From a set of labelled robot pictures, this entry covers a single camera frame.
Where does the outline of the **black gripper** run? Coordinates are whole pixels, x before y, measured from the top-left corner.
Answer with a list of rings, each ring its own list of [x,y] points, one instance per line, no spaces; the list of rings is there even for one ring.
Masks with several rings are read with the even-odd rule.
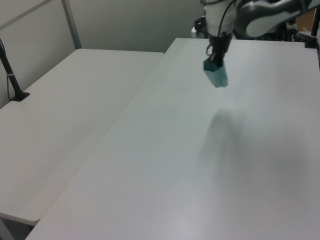
[[[220,36],[209,35],[209,43],[212,47],[210,61],[216,63],[218,67],[224,65],[224,56],[228,51],[232,40],[232,34],[222,34]]]

